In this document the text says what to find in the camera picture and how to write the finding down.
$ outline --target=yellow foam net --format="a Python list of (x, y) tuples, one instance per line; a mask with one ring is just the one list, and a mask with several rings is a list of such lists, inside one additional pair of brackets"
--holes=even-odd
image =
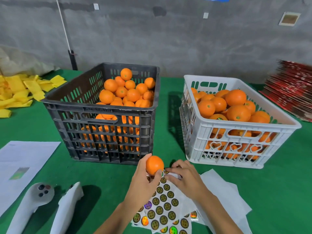
[(12, 111), (8, 108), (29, 107), (33, 99), (40, 101), (45, 92), (61, 86), (67, 81), (60, 75), (51, 80), (42, 79), (39, 75), (17, 74), (0, 75), (0, 118), (8, 118)]

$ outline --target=hand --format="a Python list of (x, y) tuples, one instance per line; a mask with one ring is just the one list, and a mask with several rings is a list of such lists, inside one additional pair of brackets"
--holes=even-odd
[(175, 184), (192, 200), (200, 200), (200, 197), (208, 191), (195, 167), (188, 160), (178, 160), (172, 164), (171, 168), (166, 168), (165, 170), (181, 175), (181, 180), (172, 175), (165, 175), (164, 177)]
[(162, 170), (157, 171), (152, 182), (149, 182), (146, 178), (146, 160), (150, 156), (152, 156), (151, 153), (140, 159), (124, 199), (124, 203), (135, 209), (135, 212), (149, 201), (161, 179)]

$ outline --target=green table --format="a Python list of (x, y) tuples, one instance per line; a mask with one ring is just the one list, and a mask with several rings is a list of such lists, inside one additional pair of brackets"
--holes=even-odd
[[(48, 78), (57, 74), (70, 80), (81, 72), (58, 70)], [(185, 160), (178, 114), (183, 84), (182, 78), (161, 78), (153, 154), (161, 157), (165, 166), (169, 166), (172, 160)], [(238, 186), (240, 195), (253, 209), (247, 215), (253, 234), (311, 232), (312, 124), (301, 123), (302, 128), (284, 143), (261, 170), (195, 164), (199, 173), (214, 169), (226, 181)], [(0, 147), (11, 140), (62, 142), (41, 102), (13, 110), (11, 118), (0, 119), (0, 129)], [(74, 161), (62, 142), (21, 196), (0, 218), (0, 234), (6, 232), (25, 191), (42, 181), (55, 186), (55, 198), (38, 208), (24, 234), (49, 233), (59, 199), (77, 181), (83, 185), (85, 196), (76, 205), (67, 233), (93, 233), (123, 201), (135, 169), (136, 166), (130, 165)], [(193, 233), (210, 233), (206, 226), (197, 223), (192, 224), (192, 229)], [(124, 233), (151, 232), (133, 228), (129, 224)]]

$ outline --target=white controller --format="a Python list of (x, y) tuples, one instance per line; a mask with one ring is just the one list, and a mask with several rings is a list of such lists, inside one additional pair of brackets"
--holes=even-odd
[(49, 203), (54, 196), (50, 185), (40, 182), (32, 185), (26, 192), (7, 230), (7, 234), (21, 234), (31, 215), (41, 205)]
[(66, 232), (73, 218), (76, 202), (80, 200), (83, 195), (80, 182), (71, 186), (66, 194), (64, 194), (59, 201), (59, 208), (54, 218), (50, 234), (64, 234)]

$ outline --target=stack of red cardboard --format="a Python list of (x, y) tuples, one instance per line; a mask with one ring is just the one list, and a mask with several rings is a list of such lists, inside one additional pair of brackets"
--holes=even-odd
[(303, 121), (312, 122), (312, 66), (278, 60), (261, 94)]

